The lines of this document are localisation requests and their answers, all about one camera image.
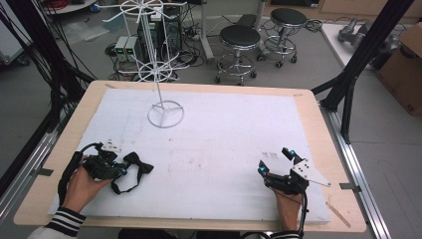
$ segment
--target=round black cushion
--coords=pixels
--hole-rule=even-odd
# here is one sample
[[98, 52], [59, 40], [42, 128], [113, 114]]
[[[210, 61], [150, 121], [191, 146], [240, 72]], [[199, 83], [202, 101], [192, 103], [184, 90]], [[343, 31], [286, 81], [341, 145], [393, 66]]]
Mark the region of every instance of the round black cushion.
[[307, 21], [303, 13], [289, 8], [278, 8], [271, 12], [271, 18], [281, 24], [301, 25]]
[[232, 25], [223, 28], [220, 38], [230, 45], [249, 47], [260, 42], [260, 34], [252, 28], [242, 25]]

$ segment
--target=wooden table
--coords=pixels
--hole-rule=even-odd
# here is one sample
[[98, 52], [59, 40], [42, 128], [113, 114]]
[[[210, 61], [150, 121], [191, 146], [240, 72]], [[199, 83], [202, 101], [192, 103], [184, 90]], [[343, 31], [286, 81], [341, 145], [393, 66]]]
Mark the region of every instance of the wooden table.
[[[309, 90], [226, 87], [210, 85], [160, 84], [162, 91], [193, 93], [225, 93], [286, 96], [295, 99], [310, 152], [318, 170], [329, 178], [332, 186], [323, 187], [323, 194], [331, 221], [307, 224], [306, 231], [363, 232], [366, 229], [359, 206], [351, 190], [342, 190], [340, 183], [348, 182], [315, 96]], [[19, 225], [45, 225], [51, 215], [47, 212], [57, 194], [57, 184], [69, 158], [95, 114], [107, 89], [151, 90], [150, 83], [95, 81], [63, 131], [44, 168], [54, 170], [51, 176], [39, 175], [18, 209], [14, 221]], [[234, 220], [189, 220], [129, 217], [89, 217], [85, 226], [139, 227], [174, 229], [219, 229], [244, 231], [277, 231], [279, 223]]]

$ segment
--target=floor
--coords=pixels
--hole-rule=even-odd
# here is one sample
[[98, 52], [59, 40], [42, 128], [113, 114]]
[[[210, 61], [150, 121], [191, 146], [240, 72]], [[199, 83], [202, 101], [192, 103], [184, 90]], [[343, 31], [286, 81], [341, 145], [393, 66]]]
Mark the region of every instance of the floor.
[[[105, 48], [115, 43], [118, 36], [127, 35], [122, 22], [106, 24], [102, 19], [112, 16], [111, 11], [92, 13], [89, 10], [61, 17], [64, 25], [87, 22], [90, 28], [103, 26], [110, 30], [90, 42], [72, 44], [72, 49], [98, 79], [108, 79], [113, 74], [112, 62]], [[227, 26], [224, 18], [209, 20], [211, 49], [218, 58], [224, 52], [216, 36], [218, 29]], [[129, 22], [134, 30], [134, 22]], [[245, 87], [312, 89], [336, 77], [342, 69], [335, 53], [321, 32], [301, 30], [292, 39], [299, 48], [298, 62], [286, 62], [281, 69], [275, 67], [275, 57], [255, 62], [258, 76], [245, 78]], [[191, 43], [201, 49], [200, 43]], [[252, 59], [259, 54], [249, 53]], [[174, 84], [213, 85], [216, 66], [202, 64], [198, 58], [196, 67], [179, 71], [179, 81]], [[350, 140], [359, 159], [368, 184], [381, 211], [392, 238], [422, 238], [422, 118], [409, 115], [376, 79], [375, 71], [360, 75], [354, 92]], [[221, 85], [235, 85], [235, 78], [222, 77]], [[0, 174], [19, 153], [49, 110], [50, 90], [38, 74], [35, 66], [11, 66], [0, 71]], [[322, 100], [326, 93], [316, 95]], [[36, 227], [18, 226], [13, 214], [22, 198], [15, 201], [6, 218], [2, 219], [0, 234], [4, 238], [25, 238]], [[118, 228], [83, 228], [80, 238], [116, 238]], [[180, 238], [189, 238], [191, 231], [179, 231]], [[306, 238], [373, 238], [370, 227], [358, 234], [306, 232]]]

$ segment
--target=stool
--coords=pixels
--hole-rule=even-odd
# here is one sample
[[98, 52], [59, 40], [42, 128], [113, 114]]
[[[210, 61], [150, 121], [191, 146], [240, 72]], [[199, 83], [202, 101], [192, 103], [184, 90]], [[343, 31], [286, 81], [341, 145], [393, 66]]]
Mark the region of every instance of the stool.
[[[243, 76], [251, 74], [252, 78], [257, 77], [254, 63], [247, 56], [241, 54], [241, 51], [252, 50], [258, 47], [261, 40], [260, 34], [252, 28], [242, 25], [232, 25], [224, 28], [220, 32], [220, 41], [223, 45], [231, 47], [235, 53], [223, 55], [217, 62], [219, 69], [215, 83], [220, 83], [220, 74], [226, 73], [231, 76], [240, 77], [238, 86], [243, 86]], [[232, 60], [230, 66], [224, 66], [224, 60]]]
[[279, 31], [279, 35], [270, 36], [265, 40], [265, 49], [257, 57], [257, 61], [261, 62], [265, 60], [264, 53], [268, 50], [282, 56], [282, 59], [276, 63], [276, 67], [278, 68], [283, 65], [285, 55], [293, 54], [291, 62], [296, 63], [298, 60], [296, 45], [289, 39], [289, 36], [298, 33], [307, 23], [307, 17], [294, 9], [278, 8], [271, 12], [270, 18], [274, 24], [281, 27], [281, 30]]

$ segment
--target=brown box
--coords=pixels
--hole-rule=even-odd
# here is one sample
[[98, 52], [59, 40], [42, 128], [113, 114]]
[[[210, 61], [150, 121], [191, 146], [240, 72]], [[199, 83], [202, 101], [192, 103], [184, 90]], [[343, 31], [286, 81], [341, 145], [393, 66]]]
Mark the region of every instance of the brown box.
[[402, 43], [378, 72], [379, 81], [413, 116], [422, 116], [422, 23], [403, 32]]

